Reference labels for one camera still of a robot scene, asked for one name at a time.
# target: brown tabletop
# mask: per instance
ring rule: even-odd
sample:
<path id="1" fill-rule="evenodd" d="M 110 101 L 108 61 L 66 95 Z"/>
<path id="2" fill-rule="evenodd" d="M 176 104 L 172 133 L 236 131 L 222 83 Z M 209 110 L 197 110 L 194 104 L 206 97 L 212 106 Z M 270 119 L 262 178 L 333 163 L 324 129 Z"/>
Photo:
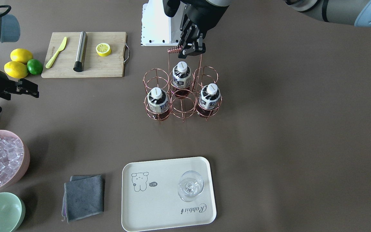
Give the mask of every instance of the brown tabletop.
<path id="1" fill-rule="evenodd" d="M 142 47 L 146 1 L 2 1 L 21 25 L 0 43 L 0 70 L 15 48 L 44 61 L 52 32 L 125 31 L 122 78 L 43 79 L 40 98 L 0 100 L 0 129 L 31 153 L 28 172 L 2 191 L 21 197 L 18 231 L 124 231 L 121 176 L 130 162 L 206 157 L 217 218 L 165 231 L 371 231 L 371 28 L 328 24 L 282 1 L 235 1 L 205 39 L 224 97 L 207 122 L 143 107 L 142 78 L 167 69 L 167 47 Z M 193 69 L 198 58 L 186 60 Z M 105 211 L 62 222 L 63 184 L 103 174 Z"/>

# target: glass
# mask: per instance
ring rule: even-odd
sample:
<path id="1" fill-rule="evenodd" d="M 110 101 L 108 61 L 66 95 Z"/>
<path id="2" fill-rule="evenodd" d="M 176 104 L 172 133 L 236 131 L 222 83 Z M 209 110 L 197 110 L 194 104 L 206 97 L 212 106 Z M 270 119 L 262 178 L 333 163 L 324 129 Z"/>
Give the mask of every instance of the glass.
<path id="1" fill-rule="evenodd" d="M 178 195 L 185 202 L 194 201 L 204 189 L 204 181 L 196 171 L 185 172 L 178 183 Z"/>

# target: yellow knife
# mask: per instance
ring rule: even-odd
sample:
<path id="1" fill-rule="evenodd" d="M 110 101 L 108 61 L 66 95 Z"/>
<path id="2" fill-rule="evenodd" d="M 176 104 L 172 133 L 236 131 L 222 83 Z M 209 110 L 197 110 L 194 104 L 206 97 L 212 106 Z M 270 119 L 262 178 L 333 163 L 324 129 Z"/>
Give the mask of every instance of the yellow knife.
<path id="1" fill-rule="evenodd" d="M 58 56 L 58 54 L 64 50 L 65 48 L 65 45 L 67 44 L 67 37 L 64 37 L 64 39 L 62 40 L 62 43 L 61 45 L 59 46 L 58 50 L 55 52 L 55 54 L 51 57 L 51 59 L 48 61 L 48 63 L 45 65 L 45 67 L 47 69 L 51 68 L 51 66 L 53 65 L 56 57 Z"/>

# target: mint green bowl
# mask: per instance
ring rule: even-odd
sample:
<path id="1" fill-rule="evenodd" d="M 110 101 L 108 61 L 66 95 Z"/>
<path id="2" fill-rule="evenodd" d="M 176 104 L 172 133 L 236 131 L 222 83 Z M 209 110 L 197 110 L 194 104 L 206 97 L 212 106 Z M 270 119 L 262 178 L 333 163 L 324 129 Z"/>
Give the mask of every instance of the mint green bowl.
<path id="1" fill-rule="evenodd" d="M 24 202 L 15 194 L 0 192 L 0 232 L 13 232 L 25 215 Z"/>

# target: bottle rack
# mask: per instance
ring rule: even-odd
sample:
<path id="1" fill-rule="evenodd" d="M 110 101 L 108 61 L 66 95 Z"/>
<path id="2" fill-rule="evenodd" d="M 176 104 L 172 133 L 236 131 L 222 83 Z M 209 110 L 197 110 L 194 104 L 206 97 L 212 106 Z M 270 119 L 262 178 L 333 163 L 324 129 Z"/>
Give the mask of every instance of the bottle rack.
<path id="1" fill-rule="evenodd" d="M 170 69 L 170 54 L 171 53 L 178 53 L 180 49 L 168 49 L 168 70 Z M 198 68 L 192 72 L 192 84 L 190 86 L 190 90 L 187 89 L 177 89 L 172 86 L 171 79 L 172 79 L 172 72 L 167 73 L 163 69 L 153 68 L 150 69 L 148 72 L 145 73 L 143 77 L 143 84 L 146 91 L 146 97 L 144 99 L 144 107 L 146 109 L 146 113 L 148 117 L 153 120 L 159 121 L 160 123 L 166 120 L 170 115 L 174 115 L 177 118 L 180 118 L 185 121 L 185 119 L 190 118 L 192 115 L 197 114 L 196 106 L 198 104 L 197 97 L 200 94 L 200 91 L 205 85 L 210 83 L 217 84 L 218 82 L 218 72 L 210 66 L 201 66 L 202 63 L 202 54 L 200 55 L 200 61 Z M 152 88 L 159 87 L 166 91 L 169 102 L 170 108 L 169 113 L 154 113 L 149 105 L 148 105 L 148 93 Z M 188 96 L 179 96 L 177 92 L 179 91 L 188 91 Z M 217 106 L 212 110 L 209 111 L 205 120 L 207 121 L 208 118 L 214 116 L 218 109 L 220 108 L 223 101 L 223 97 L 221 96 L 218 100 Z"/>

